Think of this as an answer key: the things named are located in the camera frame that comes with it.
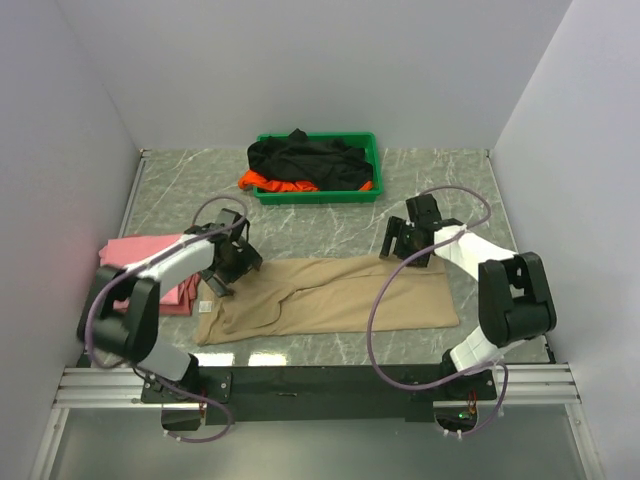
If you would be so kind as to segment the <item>beige t shirt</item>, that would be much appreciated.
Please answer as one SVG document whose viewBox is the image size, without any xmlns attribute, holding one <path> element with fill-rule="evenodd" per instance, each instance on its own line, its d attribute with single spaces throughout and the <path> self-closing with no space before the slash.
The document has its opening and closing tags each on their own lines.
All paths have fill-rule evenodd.
<svg viewBox="0 0 640 480">
<path fill-rule="evenodd" d="M 254 337 L 353 333 L 366 329 L 375 297 L 399 266 L 375 255 L 266 261 L 237 280 L 234 295 L 219 298 L 204 287 L 209 308 L 200 313 L 197 345 Z M 391 282 L 375 314 L 378 331 L 450 328 L 459 319 L 444 263 L 405 267 Z"/>
</svg>

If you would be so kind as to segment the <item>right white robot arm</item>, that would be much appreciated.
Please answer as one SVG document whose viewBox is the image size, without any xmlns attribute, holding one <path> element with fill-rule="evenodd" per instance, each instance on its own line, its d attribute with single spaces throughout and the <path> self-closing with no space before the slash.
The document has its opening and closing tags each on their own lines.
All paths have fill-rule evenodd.
<svg viewBox="0 0 640 480">
<path fill-rule="evenodd" d="M 513 347 L 542 336 L 557 325 L 557 314 L 542 259 L 533 252 L 499 247 L 457 219 L 442 217 L 431 194 L 405 201 L 409 218 L 387 221 L 380 256 L 402 261 L 374 300 L 367 323 L 367 352 L 375 372 L 386 383 L 406 391 L 440 387 L 460 399 L 474 386 L 474 377 L 492 368 Z M 477 283 L 478 326 L 447 351 L 438 379 L 409 385 L 388 377 L 375 361 L 372 335 L 378 305 L 391 282 L 407 266 L 426 267 L 440 258 L 454 264 Z"/>
</svg>

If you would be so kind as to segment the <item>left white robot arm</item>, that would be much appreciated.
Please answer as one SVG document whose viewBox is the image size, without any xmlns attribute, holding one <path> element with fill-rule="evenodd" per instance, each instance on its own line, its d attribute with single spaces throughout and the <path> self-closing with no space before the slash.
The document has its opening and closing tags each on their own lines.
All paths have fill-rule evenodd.
<svg viewBox="0 0 640 480">
<path fill-rule="evenodd" d="M 76 330 L 86 353 L 113 354 L 146 372 L 152 386 L 164 380 L 179 402 L 212 392 L 195 356 L 159 339 L 160 300 L 194 274 L 217 297 L 232 296 L 230 285 L 262 264 L 249 228 L 245 216 L 224 208 L 215 222 L 192 225 L 158 253 L 124 267 L 100 267 Z"/>
</svg>

